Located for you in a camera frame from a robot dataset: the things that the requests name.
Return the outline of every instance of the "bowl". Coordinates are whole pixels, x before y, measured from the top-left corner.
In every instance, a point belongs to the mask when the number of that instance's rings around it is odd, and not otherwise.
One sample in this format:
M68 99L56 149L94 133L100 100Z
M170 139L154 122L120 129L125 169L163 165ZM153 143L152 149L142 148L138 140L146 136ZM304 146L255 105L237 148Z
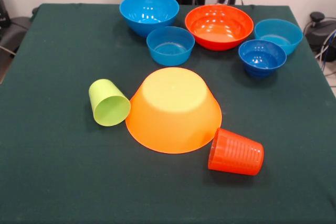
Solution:
M271 41L290 55L303 39L301 29L291 22L282 19L265 19L255 29L256 39Z
M253 31L252 19L228 5L203 5L191 10L185 25L201 46L223 51L238 46Z
M201 148L221 123L222 112L204 80L177 67L157 70L143 81L126 119L135 140L168 154Z
M174 26L161 27L147 36L153 60L164 66L177 66L189 59L195 39L187 30Z
M272 74L287 60L281 47L266 40L249 40L239 47L238 53L246 72L255 78Z
M180 7L176 0L124 0L119 10L128 26L141 37L171 26Z

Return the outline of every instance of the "green cup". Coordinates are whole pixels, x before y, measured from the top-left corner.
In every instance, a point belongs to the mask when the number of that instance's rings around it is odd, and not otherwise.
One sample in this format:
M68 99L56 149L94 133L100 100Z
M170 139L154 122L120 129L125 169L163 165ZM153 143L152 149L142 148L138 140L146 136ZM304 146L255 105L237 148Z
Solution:
M107 79L91 84L89 97L94 120L102 126L113 126L126 119L131 102Z

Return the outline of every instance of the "orange bowl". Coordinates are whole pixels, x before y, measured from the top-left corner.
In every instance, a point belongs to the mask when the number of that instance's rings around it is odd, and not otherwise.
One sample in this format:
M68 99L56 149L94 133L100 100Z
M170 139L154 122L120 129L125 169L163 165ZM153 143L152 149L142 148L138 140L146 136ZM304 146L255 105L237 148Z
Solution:
M203 147L221 123L222 112L204 80L184 68L151 73L131 99L126 119L135 140L169 154Z
M253 20L228 5L203 5L191 10L185 25L201 46L224 51L238 46L253 31Z

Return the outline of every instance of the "ribbed orange cup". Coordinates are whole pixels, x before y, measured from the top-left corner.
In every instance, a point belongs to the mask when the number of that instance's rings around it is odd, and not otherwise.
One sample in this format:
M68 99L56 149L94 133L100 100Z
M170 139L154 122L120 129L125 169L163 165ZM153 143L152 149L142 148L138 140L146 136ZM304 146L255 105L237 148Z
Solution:
M221 122L220 107L199 75L163 68L151 73L131 99L126 126L145 147L179 154L209 143Z
M221 172L257 175L264 148L246 137L218 128L211 146L208 168Z

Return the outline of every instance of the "small blue bowl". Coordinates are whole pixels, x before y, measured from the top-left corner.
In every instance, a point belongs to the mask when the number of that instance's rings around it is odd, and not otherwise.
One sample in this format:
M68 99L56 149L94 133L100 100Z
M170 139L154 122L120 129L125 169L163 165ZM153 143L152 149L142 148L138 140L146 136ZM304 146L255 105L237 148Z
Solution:
M290 55L303 39L301 29L282 19L265 19L254 28L256 39L271 41Z
M141 37L171 26L180 10L176 0L124 0L119 7L128 26Z
M194 36L187 30L175 26L156 29L147 37L147 46L153 60L164 66L185 63L194 45Z
M287 60L287 55L281 47L273 42L260 39L243 43L238 53L246 72L255 78L269 76Z

